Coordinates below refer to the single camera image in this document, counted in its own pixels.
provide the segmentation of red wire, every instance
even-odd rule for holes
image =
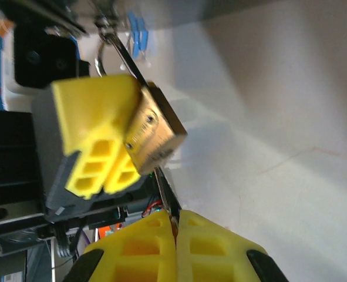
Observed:
[[[143,213],[143,216],[145,216],[155,205],[157,205],[157,204],[159,204],[159,205],[162,205],[163,203],[161,202],[161,200],[159,200],[159,201],[156,201],[156,202],[153,202],[151,205],[149,205],[148,207],[147,207],[147,209],[144,211],[144,213]]]

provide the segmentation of metal hook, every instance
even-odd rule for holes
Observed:
[[[144,79],[137,65],[134,63],[133,58],[130,56],[129,52],[127,51],[117,34],[115,32],[107,33],[105,35],[100,33],[100,38],[102,39],[102,43],[99,45],[95,57],[95,68],[97,74],[100,77],[107,75],[103,66],[103,51],[105,45],[112,44],[114,48],[116,48],[117,53],[121,57],[128,71],[139,81],[142,86],[148,87],[146,80]]]
[[[107,75],[104,66],[103,66],[103,51],[105,47],[105,42],[102,40],[102,42],[99,45],[99,49],[97,50],[97,55],[95,57],[95,68],[96,73],[100,77]]]

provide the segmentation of blue object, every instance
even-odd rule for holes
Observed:
[[[129,12],[130,27],[132,28],[132,38],[134,41],[132,57],[133,59],[138,58],[139,55],[139,43],[140,43],[140,32],[138,31],[137,18],[133,12]]]
[[[137,19],[138,30],[141,33],[141,40],[139,50],[145,52],[147,50],[147,43],[149,41],[149,32],[146,30],[146,25],[143,18]]]
[[[80,60],[80,53],[79,53],[79,48],[78,48],[78,42],[77,42],[77,39],[75,39],[75,37],[74,37],[74,36],[70,36],[70,39],[71,39],[72,41],[74,41],[75,46],[77,46],[77,59],[79,59],[79,60]]]

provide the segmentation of yellow 3d-printed part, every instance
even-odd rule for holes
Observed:
[[[89,245],[104,251],[89,282],[176,282],[176,247],[165,210]]]
[[[260,282],[247,250],[259,245],[188,210],[180,213],[178,282]]]
[[[66,189],[85,199],[119,192],[137,173],[123,136],[140,102],[140,85],[130,75],[54,82],[53,95],[65,156],[80,151]]]

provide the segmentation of white wall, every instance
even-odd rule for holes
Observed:
[[[274,1],[153,37],[141,69],[189,134],[166,168],[183,207],[261,244],[290,281],[347,281],[347,1]]]

